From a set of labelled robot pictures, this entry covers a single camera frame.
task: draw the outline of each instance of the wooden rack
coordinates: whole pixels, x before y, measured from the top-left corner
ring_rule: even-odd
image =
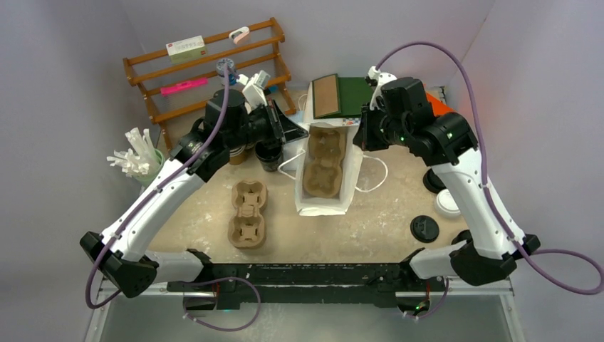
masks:
[[[167,131],[166,121],[171,120],[173,118],[178,118],[179,116],[191,113],[195,110],[200,110],[202,108],[205,108],[205,106],[207,104],[207,100],[203,100],[198,103],[193,103],[193,104],[187,105],[183,108],[171,110],[166,113],[160,113],[159,109],[157,108],[157,105],[155,104],[155,101],[152,99],[152,97],[154,95],[158,95],[161,93],[160,88],[147,89],[145,87],[145,85],[142,84],[142,82],[151,80],[153,78],[165,76],[165,75],[168,75],[171,73],[175,73],[177,71],[184,70],[186,68],[198,66],[203,63],[213,62],[220,58],[232,56],[236,53],[241,53],[244,51],[252,50],[255,48],[259,48],[261,46],[271,44],[273,46],[272,53],[262,56],[262,57],[251,59],[249,61],[236,63],[236,69],[241,70],[243,68],[246,68],[247,66],[252,66],[254,64],[262,63],[265,61],[270,61],[271,59],[273,59],[274,63],[275,63],[275,71],[276,71],[277,75],[275,75],[273,78],[271,78],[269,80],[267,87],[270,87],[270,86],[278,87],[279,91],[285,98],[285,101],[287,102],[287,105],[289,107],[288,110],[283,111],[285,114],[289,115],[289,114],[294,114],[296,112],[296,106],[294,105],[293,100],[291,99],[291,96],[289,95],[289,92],[287,91],[287,87],[285,85],[285,82],[291,80],[291,74],[289,73],[289,69],[287,68],[285,62],[283,61],[281,54],[279,53],[279,42],[283,43],[285,41],[285,35],[283,34],[283,29],[281,29],[281,26],[279,26],[279,23],[277,22],[277,20],[275,18],[270,18],[267,21],[262,21],[261,23],[250,25],[248,27],[249,27],[250,31],[257,31],[260,29],[265,29],[265,28],[270,27],[272,30],[272,37],[261,40],[261,41],[248,43],[243,46],[237,46],[236,48],[232,48],[227,51],[208,55],[208,56],[196,59],[194,61],[188,61],[185,63],[170,66],[168,68],[163,68],[161,70],[153,71],[151,73],[146,73],[145,75],[137,75],[132,66],[134,66],[136,64],[152,61],[154,59],[158,59],[161,57],[168,56],[168,52],[166,49],[158,50],[158,51],[155,51],[152,53],[147,53],[145,55],[134,57],[134,58],[124,58],[123,59],[124,71],[126,73],[126,78],[128,79],[128,83],[130,83],[131,86],[137,86],[139,88],[140,93],[142,94],[142,98],[145,101],[145,105],[147,106],[147,111],[149,113],[149,119],[151,119],[152,123],[157,123],[160,126],[160,128],[162,130],[162,135],[164,136],[164,140],[166,142],[166,147],[168,150],[170,150],[172,148],[172,142],[170,141],[170,134]],[[214,43],[217,41],[229,39],[230,32],[231,31],[227,31],[227,32],[223,32],[223,33],[220,33],[220,34],[217,34],[214,36],[204,37],[204,42],[206,45],[208,45],[208,44],[211,44],[211,43]],[[211,71],[208,73],[204,73],[202,75],[187,78],[187,79],[181,80],[179,82],[172,83],[169,85],[164,85],[164,86],[173,86],[177,83],[181,83],[181,82],[185,82],[185,81],[192,81],[192,80],[196,80],[198,78],[211,78],[211,77],[215,77],[215,76],[217,76],[217,72]]]

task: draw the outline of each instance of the black cup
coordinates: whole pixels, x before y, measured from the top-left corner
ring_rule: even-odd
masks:
[[[262,142],[259,142],[256,144],[255,151],[264,171],[275,172],[277,171],[277,167],[283,162],[282,145],[275,148],[267,148]]]

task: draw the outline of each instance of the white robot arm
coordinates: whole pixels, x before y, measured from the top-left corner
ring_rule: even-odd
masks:
[[[273,148],[308,136],[274,101],[267,101],[263,88],[268,78],[264,71],[251,78],[240,75],[243,93],[230,90],[228,102],[224,90],[216,92],[208,102],[205,118],[195,122],[191,132],[170,151],[159,175],[130,209],[101,234],[88,232],[80,240],[99,270],[127,297],[137,296],[153,283],[193,281],[199,276],[203,264],[196,251],[158,253],[147,248],[174,211],[228,163],[229,150],[256,142]],[[251,106],[249,113],[246,101]],[[221,123],[222,111],[228,120]],[[218,133],[209,139],[215,127],[219,127]],[[211,140],[207,149],[198,153],[207,140]]]
[[[489,207],[483,186],[489,187],[496,208],[525,251],[531,254],[540,244],[516,225],[490,180],[481,183],[481,154],[468,122],[457,113],[436,118],[417,79],[396,79],[373,66],[366,81],[375,91],[362,109],[355,144],[364,150],[401,145],[421,157],[451,192],[472,236],[452,246],[417,250],[402,266],[418,279],[460,276],[475,286],[504,279],[520,255]]]

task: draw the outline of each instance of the white box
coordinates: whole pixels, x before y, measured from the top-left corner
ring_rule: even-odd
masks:
[[[201,36],[166,44],[166,50],[172,64],[193,61],[207,53],[204,39]]]

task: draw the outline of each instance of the green container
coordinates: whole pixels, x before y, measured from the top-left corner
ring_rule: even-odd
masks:
[[[143,187],[148,187],[160,173],[162,167],[164,167],[164,162],[166,161],[166,159],[164,158],[164,154],[161,153],[157,148],[155,149],[155,154],[157,155],[157,161],[160,164],[160,168],[157,169],[157,172],[153,175],[145,175],[140,177],[133,176]]]

